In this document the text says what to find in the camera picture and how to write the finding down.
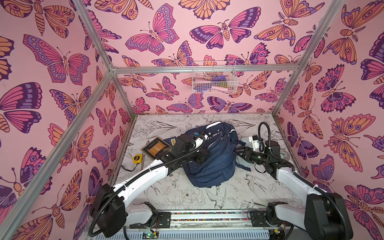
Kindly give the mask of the clear tape roll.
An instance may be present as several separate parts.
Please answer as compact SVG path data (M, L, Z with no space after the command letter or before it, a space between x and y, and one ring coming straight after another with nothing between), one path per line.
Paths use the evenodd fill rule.
M280 157L281 159L287 161L287 162L290 162L291 161L291 156L290 156L290 153L284 149L281 149L280 151Z

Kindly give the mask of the navy blue student backpack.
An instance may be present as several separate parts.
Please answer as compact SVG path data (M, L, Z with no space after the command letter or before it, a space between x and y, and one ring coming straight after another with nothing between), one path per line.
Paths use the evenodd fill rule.
M237 163L235 148L244 146L240 141L235 127L229 123L214 122L210 125L197 127L186 131L191 137L205 134L208 139L203 144L203 150L208 154L204 160L190 160L183 164L186 176L197 188L218 187L233 177L236 168L250 172L251 169Z

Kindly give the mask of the brown gold hardcover book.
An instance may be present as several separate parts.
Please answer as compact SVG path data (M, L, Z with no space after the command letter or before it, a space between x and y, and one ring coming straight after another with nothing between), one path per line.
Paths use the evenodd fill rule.
M171 147L170 144L168 144L163 139L156 137L154 140L147 142L147 144L141 149L141 151L150 159L155 160L157 154L165 151L169 147Z

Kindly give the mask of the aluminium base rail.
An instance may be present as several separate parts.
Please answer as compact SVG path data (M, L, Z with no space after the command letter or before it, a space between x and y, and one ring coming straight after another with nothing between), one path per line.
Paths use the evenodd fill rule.
M296 232L309 232L294 220L267 221L265 209L159 211L152 226L126 225L96 240L294 240Z

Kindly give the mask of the dark blue book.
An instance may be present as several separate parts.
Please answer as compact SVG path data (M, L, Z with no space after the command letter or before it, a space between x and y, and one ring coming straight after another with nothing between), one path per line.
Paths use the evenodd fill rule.
M164 141L170 145L170 146L174 146L176 144L176 137L172 137L172 138L167 138L167 139L164 139Z

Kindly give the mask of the yellow tape measure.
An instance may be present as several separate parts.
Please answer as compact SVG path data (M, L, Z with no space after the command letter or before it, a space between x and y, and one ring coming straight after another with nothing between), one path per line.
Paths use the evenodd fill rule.
M136 165L141 164L142 160L143 160L142 154L137 154L137 155L134 155L134 157L133 157L133 163Z

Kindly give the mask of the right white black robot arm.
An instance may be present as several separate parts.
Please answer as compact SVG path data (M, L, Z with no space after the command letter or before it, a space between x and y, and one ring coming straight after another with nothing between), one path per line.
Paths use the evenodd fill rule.
M287 186L305 204L294 208L284 202L268 203L265 219L270 226L290 223L307 232L313 240L351 240L354 236L346 204L341 195L328 193L301 177L290 162L274 155L272 147L263 153L240 146L237 156L248 163L264 166L276 181Z

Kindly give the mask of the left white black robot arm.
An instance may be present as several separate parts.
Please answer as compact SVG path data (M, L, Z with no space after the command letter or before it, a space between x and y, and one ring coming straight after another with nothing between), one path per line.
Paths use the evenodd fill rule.
M100 188L91 214L93 221L88 230L90 238L103 234L109 238L127 227L152 228L158 223L158 211L148 202L134 205L133 201L151 185L164 179L182 164L200 162L208 155L203 148L208 136L198 132L194 136L182 134L173 146L161 150L153 147L156 158L139 173L114 186Z

